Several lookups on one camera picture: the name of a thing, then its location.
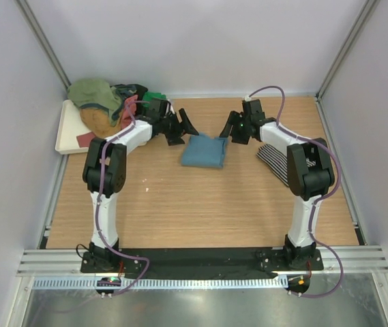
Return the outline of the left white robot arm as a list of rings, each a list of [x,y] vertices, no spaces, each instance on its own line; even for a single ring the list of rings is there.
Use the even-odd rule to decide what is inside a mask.
[[[131,107],[143,102],[132,101],[124,106],[131,123],[119,133],[105,139],[95,137],[87,152],[83,181],[93,205],[93,235],[82,256],[81,270],[85,273],[115,271],[123,258],[117,233],[117,199],[125,185],[128,155],[138,146],[163,134],[168,145],[183,144],[186,134],[199,132],[184,108],[173,109],[167,99],[153,98],[138,116]]]

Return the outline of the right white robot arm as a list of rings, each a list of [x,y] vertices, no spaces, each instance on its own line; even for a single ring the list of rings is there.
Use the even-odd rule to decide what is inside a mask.
[[[283,262],[297,270],[315,258],[315,229],[320,206],[335,183],[331,152],[322,138],[309,139],[291,131],[277,118],[267,118],[258,99],[242,101],[231,111],[220,137],[247,144],[254,138],[272,148],[272,158],[285,163],[286,180],[295,197],[290,230],[285,235]]]

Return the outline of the black white striped tank top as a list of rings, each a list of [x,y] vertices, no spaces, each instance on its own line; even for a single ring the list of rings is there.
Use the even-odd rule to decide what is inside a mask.
[[[258,148],[256,156],[268,166],[272,173],[286,186],[288,184],[287,158],[270,144],[264,144]]]

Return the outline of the light blue tank top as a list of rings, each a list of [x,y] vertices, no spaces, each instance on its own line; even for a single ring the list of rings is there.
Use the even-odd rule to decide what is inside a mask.
[[[188,145],[181,156],[181,165],[222,169],[224,167],[227,144],[227,138],[211,138],[206,134],[190,136]]]

